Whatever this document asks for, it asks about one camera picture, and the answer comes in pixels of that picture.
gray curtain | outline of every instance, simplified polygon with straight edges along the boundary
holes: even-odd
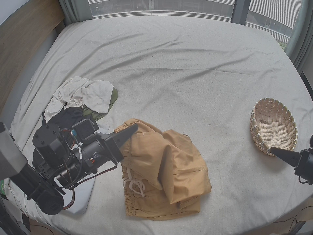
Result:
[[[313,51],[313,0],[302,0],[301,9],[285,52],[299,73]]]
[[[65,25],[92,19],[88,0],[59,0],[59,2],[65,15]]]

bed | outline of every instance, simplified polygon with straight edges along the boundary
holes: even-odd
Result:
[[[179,16],[104,18],[65,27],[11,125],[30,164],[41,113],[73,76],[107,80],[118,90],[118,100],[100,120],[111,131],[138,118],[188,134],[207,163],[212,192],[202,196],[197,215],[149,221],[126,216],[120,165],[96,178],[81,215],[46,215],[10,182],[7,198],[32,219],[75,235],[241,234],[277,220],[313,194],[291,166],[258,151],[250,134],[252,108],[264,97],[292,112],[299,131],[295,151],[307,148],[313,134],[310,95],[268,32]]]

drawstring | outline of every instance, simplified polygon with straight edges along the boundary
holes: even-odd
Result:
[[[128,174],[128,177],[125,177],[123,178],[123,185],[124,187],[126,187],[126,183],[129,182],[129,189],[131,189],[133,192],[137,193],[137,194],[140,194],[142,197],[145,196],[145,194],[143,193],[143,191],[145,190],[145,185],[144,183],[139,180],[139,179],[136,179],[136,178],[132,178],[131,177],[131,169],[127,168],[127,174]],[[136,191],[133,189],[133,184],[137,185],[140,189],[140,192]]]

black garment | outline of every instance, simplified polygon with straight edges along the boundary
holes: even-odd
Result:
[[[45,120],[45,116],[44,116],[44,112],[42,113],[43,119],[42,119],[42,125],[46,125],[46,120]],[[78,123],[79,121],[83,120],[83,119],[90,119],[94,126],[95,126],[95,130],[98,130],[99,127],[96,123],[96,121],[93,119],[92,115],[86,115],[83,116],[83,110],[80,107],[69,107],[66,108],[65,110],[61,110],[58,114],[56,114],[55,116],[53,116],[48,123],[55,123],[60,127],[60,130],[62,129],[70,129],[72,130],[72,126],[76,123]],[[66,142],[68,143],[68,145],[71,147],[73,142],[74,142],[74,138],[72,137],[71,133],[69,132],[62,132]],[[41,157],[41,155],[38,153],[38,151],[35,149],[33,152],[33,166],[35,168],[37,168],[38,165],[40,165],[43,162],[43,159]]]

wicker basket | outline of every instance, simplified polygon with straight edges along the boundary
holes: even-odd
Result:
[[[264,153],[271,147],[294,150],[298,141],[295,119],[288,108],[274,98],[260,99],[253,107],[250,119],[252,138]]]

